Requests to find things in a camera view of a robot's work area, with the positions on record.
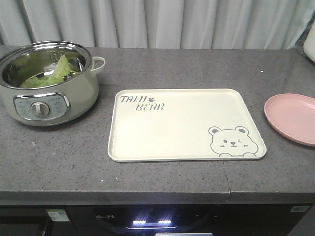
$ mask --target pot handle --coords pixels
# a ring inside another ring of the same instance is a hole
[[[102,61],[103,64],[102,64],[101,66],[99,66],[99,67],[94,68],[96,61]],[[92,69],[91,69],[91,73],[92,73],[93,75],[96,75],[98,72],[100,72],[101,70],[104,69],[105,64],[106,64],[106,61],[105,61],[104,58],[102,58],[102,57],[92,57]]]

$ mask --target lettuce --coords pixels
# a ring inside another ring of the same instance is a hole
[[[59,84],[64,81],[63,77],[67,76],[70,72],[72,72],[70,64],[65,55],[62,55],[56,65],[54,72],[50,76],[44,76],[40,79],[36,76],[33,76],[25,80],[20,85],[20,88],[39,88]]]

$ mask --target oven display light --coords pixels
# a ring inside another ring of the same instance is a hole
[[[159,220],[158,223],[159,224],[170,224],[171,221],[170,220]]]
[[[145,220],[134,220],[133,223],[134,223],[135,225],[137,225],[137,224],[145,224],[146,221],[145,221]]]

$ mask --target bear ear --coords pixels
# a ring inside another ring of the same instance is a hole
[[[237,126],[237,127],[235,128],[235,130],[238,131],[238,132],[241,132],[241,133],[243,133],[243,134],[246,134],[246,135],[248,135],[248,134],[250,133],[247,128],[242,127],[242,126]]]
[[[211,134],[212,136],[218,132],[221,131],[221,129],[219,127],[216,127],[216,126],[212,126],[209,128],[209,134]]]

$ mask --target black oven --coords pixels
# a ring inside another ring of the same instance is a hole
[[[69,206],[79,236],[286,236],[311,204]]]
[[[70,221],[57,221],[47,210],[62,206],[0,206],[0,236],[77,236]]]

